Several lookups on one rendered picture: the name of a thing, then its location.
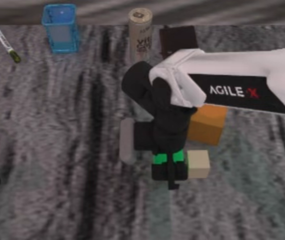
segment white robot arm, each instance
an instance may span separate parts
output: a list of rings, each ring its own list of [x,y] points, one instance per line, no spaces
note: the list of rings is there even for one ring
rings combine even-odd
[[[158,77],[169,83],[173,105],[285,114],[285,48],[217,53],[182,49],[151,69],[151,84]]]

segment table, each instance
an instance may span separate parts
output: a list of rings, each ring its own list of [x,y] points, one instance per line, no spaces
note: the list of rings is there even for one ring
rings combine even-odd
[[[118,160],[120,121],[150,118],[120,88],[126,26],[80,26],[70,55],[50,53],[42,26],[0,29],[22,58],[0,44],[0,239],[285,240],[285,116],[230,109],[219,146],[186,146],[209,150],[208,178],[168,192],[151,181],[148,153],[134,166]],[[285,47],[285,26],[196,33],[206,52]]]

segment can lid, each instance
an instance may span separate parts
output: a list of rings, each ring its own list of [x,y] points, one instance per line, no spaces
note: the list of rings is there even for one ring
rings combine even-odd
[[[153,18],[153,13],[147,8],[134,8],[128,14],[129,20],[136,24],[145,24]]]

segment blue plastic container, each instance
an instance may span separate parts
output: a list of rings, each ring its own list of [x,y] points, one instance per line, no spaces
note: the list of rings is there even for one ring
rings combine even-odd
[[[76,24],[76,5],[48,4],[44,7],[41,24],[46,28],[54,54],[76,53],[79,33]]]

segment red letter x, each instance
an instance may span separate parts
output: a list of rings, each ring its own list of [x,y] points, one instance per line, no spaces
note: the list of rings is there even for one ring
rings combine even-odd
[[[259,96],[257,95],[257,88],[247,88],[247,90],[250,92],[250,97],[258,99]]]

